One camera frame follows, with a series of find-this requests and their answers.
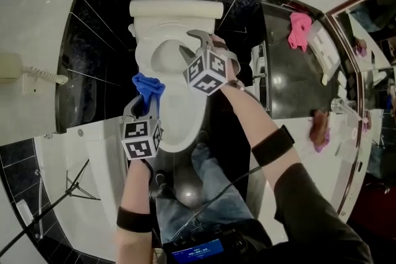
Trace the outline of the white phone wall plate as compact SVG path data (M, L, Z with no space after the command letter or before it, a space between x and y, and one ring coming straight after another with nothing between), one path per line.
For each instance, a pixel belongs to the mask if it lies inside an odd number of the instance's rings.
M40 92L38 78L31 74L23 74L22 76L22 94L37 95Z

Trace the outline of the person's right forearm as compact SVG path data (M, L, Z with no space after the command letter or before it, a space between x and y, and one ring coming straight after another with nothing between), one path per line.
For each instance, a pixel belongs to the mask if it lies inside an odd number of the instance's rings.
M251 146L251 150L279 129L263 109L262 105L248 93L230 85L223 86L221 91L230 102L234 113L238 117ZM279 157L279 159L262 168L266 171L274 170L283 173L291 165L300 162L301 160L293 146L293 148Z

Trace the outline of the white bathtub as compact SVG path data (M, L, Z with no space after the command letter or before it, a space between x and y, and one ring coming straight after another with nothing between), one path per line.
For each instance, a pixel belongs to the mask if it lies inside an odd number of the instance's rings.
M66 171L74 180L90 160L80 186L100 201L66 197L54 213L71 246L83 253L113 261L116 217L127 174L120 139L120 118L106 119L35 137L37 159L51 203L66 189Z

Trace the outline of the purple cloth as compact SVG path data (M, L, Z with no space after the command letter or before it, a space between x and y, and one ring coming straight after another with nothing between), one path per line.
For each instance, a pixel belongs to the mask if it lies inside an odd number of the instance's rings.
M312 141L314 149L317 153L320 153L330 142L330 129L326 128L325 132L317 135L315 140Z

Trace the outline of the blue cloth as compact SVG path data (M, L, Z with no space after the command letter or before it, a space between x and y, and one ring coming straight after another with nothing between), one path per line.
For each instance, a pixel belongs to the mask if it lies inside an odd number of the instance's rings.
M150 109L151 99L154 98L157 102L157 108L160 108L160 98L165 91L165 84L161 83L159 79L154 77L146 77L139 72L132 77L132 82L136 86L137 91L144 99L144 113Z

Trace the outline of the chrome grab bar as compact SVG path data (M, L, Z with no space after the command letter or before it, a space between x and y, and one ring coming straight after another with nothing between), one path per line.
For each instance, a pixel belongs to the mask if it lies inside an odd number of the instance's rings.
M41 215L42 212L42 190L43 190L43 179L41 176L41 172L39 169L35 170L35 174L39 177L39 191L38 191L38 213L37 216ZM38 227L39 227L39 233L35 234L35 237L38 240L42 240L43 238L43 225L42 225L42 220L37 221Z

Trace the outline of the pink cloth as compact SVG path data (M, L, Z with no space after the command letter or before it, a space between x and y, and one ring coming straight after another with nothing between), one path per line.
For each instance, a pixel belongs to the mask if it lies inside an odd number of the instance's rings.
M305 13L293 12L290 14L291 31L288 36L288 43L293 49L301 48L306 52L308 41L307 36L310 32L312 20Z

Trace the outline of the person's right hand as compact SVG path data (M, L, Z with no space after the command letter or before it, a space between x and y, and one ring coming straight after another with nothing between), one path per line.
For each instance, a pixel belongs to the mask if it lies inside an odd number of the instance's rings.
M228 54L229 50L224 39L215 34L211 34L210 39L213 44L213 50L217 55L226 56Z

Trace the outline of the person's right shoe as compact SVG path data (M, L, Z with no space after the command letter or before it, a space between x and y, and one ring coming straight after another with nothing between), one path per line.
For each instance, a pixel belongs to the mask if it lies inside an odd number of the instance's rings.
M209 142L209 135L206 131L201 130L196 138L197 148L207 147Z

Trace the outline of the black light stand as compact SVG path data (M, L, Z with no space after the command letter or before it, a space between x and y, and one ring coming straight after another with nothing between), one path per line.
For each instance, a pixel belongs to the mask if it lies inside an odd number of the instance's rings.
M40 216L34 216L32 222L23 228L21 232L18 233L8 244L6 244L0 250L0 258L11 249L24 235L28 234L30 230L37 224L37 221L42 220L49 212L51 212L56 206L58 206L66 197L76 197L86 200L100 201L101 199L90 194L85 189L80 186L80 181L82 180L85 170L89 164L90 160L87 160L81 167L80 171L76 175L75 179L72 181L68 177L68 171L66 171L66 189L64 194L59 197L53 204L51 204L46 210L41 212Z

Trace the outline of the person's dark jacket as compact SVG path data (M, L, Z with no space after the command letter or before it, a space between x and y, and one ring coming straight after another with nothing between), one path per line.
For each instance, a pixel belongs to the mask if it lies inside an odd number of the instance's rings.
M280 176L274 194L275 217L288 240L264 248L251 264L374 264L369 247L338 217L301 163Z

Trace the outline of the black recorder with screen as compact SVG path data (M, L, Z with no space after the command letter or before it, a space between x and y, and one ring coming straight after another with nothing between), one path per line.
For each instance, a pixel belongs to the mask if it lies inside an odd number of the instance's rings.
M237 260L248 249L235 230L202 232L163 245L170 264L225 264Z

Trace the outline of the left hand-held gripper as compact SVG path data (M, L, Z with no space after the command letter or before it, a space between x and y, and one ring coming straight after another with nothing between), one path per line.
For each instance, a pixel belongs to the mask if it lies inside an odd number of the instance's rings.
M128 160L143 160L157 155L162 132L157 95L152 95L148 109L149 119L142 115L142 95L133 98L123 111L121 143Z

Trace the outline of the black armband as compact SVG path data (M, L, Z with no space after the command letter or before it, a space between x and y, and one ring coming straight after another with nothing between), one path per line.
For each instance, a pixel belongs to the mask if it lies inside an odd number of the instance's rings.
M150 213L136 213L125 210L122 207L118 209L116 224L117 227L129 232L148 233L152 231Z
M295 141L287 127L282 125L274 133L253 147L251 151L257 164L260 167L264 167L283 156L293 148L294 143Z

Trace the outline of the black right armband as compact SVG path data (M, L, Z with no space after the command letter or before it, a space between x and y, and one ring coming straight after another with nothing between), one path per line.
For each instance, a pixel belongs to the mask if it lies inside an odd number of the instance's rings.
M274 133L253 147L251 151L257 164L260 167L264 167L283 156L293 148L294 143L295 141L287 127L282 125Z

